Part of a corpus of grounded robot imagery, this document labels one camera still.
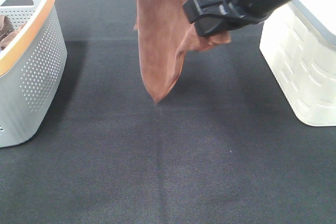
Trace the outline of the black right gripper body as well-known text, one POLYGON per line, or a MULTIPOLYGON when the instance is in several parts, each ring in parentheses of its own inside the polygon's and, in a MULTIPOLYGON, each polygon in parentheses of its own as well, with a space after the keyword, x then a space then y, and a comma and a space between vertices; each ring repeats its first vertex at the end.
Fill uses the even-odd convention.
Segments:
POLYGON ((187 0, 183 10, 198 36, 207 37, 222 31, 237 30, 265 20, 264 14, 253 14, 258 0, 187 0))

